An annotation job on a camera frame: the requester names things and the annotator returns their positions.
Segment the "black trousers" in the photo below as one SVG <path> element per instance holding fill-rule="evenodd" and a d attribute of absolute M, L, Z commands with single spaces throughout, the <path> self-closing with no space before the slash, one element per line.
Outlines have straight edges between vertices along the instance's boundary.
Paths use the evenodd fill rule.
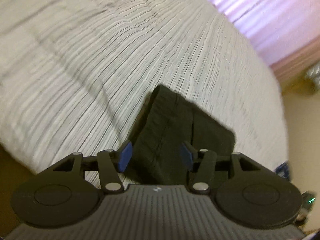
<path fill-rule="evenodd" d="M 187 169 L 182 163 L 181 146 L 206 148 L 219 156 L 233 152 L 233 132 L 183 96 L 158 85 L 129 135 L 132 158 L 125 175 L 141 184 L 181 185 Z"/>

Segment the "white striped bed cover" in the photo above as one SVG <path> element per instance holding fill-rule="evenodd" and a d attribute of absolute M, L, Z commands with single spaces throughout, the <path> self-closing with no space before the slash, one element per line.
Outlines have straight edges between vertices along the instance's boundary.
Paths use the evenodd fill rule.
<path fill-rule="evenodd" d="M 1 145 L 32 171 L 119 146 L 159 84 L 287 161 L 279 84 L 207 0 L 1 0 Z"/>

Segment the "pink striped curtain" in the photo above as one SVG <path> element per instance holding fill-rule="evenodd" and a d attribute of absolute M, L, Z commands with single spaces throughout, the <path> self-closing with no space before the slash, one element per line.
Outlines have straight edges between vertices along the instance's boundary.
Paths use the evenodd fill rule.
<path fill-rule="evenodd" d="M 319 60 L 319 0 L 207 0 L 251 42 L 280 82 Z"/>

